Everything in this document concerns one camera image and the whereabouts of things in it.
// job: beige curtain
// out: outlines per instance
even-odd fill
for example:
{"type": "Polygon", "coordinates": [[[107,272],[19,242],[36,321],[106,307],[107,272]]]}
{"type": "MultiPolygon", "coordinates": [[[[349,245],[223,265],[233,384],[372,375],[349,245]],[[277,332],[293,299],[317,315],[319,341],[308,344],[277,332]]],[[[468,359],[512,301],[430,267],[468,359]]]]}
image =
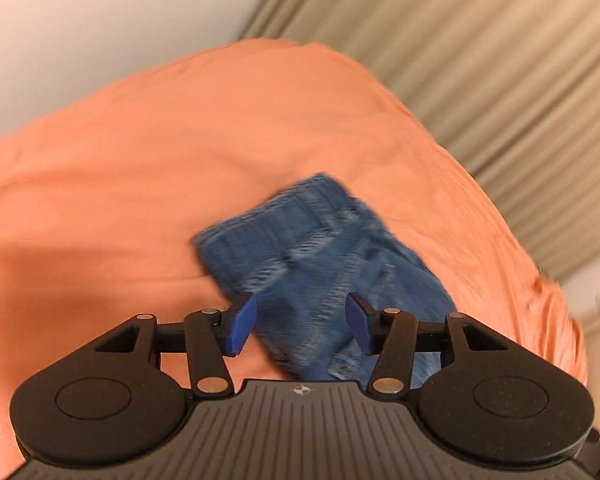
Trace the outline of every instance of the beige curtain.
{"type": "Polygon", "coordinates": [[[549,275],[600,253],[600,0],[265,0],[244,36],[368,67],[549,275]]]}

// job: folded denim garment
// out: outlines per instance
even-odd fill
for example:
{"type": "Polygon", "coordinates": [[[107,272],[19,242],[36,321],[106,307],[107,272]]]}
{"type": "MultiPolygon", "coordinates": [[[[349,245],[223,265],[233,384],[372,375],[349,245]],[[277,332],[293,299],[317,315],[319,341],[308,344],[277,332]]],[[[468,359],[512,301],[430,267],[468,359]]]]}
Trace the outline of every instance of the folded denim garment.
{"type": "MultiPolygon", "coordinates": [[[[299,380],[366,386],[377,358],[365,356],[349,331],[344,303],[350,292],[421,321],[443,322],[455,311],[418,255],[326,174],[210,227],[194,243],[225,295],[257,295],[256,334],[299,380]]],[[[417,353],[411,387],[437,370],[439,354],[417,353]]]]}

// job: orange fabric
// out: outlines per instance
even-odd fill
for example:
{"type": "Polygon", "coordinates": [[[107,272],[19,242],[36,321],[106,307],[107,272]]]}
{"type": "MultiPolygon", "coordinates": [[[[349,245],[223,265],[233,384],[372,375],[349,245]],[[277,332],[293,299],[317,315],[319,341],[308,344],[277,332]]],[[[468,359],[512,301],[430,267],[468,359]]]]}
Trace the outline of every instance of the orange fabric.
{"type": "MultiPolygon", "coordinates": [[[[138,312],[223,306],[188,241],[326,171],[458,309],[581,381],[582,332],[480,187],[369,72],[311,44],[246,41],[105,88],[0,141],[0,478],[25,378],[138,312]]],[[[182,358],[165,367],[185,381],[182,358]]],[[[236,380],[279,377],[251,339],[236,380]]]]}

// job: ribbed surface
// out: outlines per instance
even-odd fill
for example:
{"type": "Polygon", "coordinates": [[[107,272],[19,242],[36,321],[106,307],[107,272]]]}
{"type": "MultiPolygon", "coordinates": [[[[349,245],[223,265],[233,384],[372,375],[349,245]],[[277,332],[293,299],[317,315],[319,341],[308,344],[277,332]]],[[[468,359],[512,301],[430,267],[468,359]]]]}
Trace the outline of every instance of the ribbed surface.
{"type": "Polygon", "coordinates": [[[600,0],[266,0],[257,36],[372,70],[553,277],[600,252],[600,0]]]}
{"type": "Polygon", "coordinates": [[[572,462],[495,471],[462,462],[420,431],[407,408],[355,383],[251,381],[200,404],[176,438],[136,462],[70,471],[32,462],[17,480],[587,480],[572,462]]]}

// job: silver rivet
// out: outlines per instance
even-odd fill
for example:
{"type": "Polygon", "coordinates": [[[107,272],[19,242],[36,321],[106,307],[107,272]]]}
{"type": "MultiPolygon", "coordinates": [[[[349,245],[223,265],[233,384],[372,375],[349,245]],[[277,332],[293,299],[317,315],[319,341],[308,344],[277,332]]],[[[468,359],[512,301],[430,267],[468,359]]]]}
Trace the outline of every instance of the silver rivet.
{"type": "Polygon", "coordinates": [[[381,394],[396,394],[404,388],[404,383],[395,377],[382,377],[374,381],[374,390],[381,394]]]}
{"type": "Polygon", "coordinates": [[[205,377],[200,379],[196,386],[206,394],[219,394],[229,387],[229,383],[222,377],[205,377]]]}

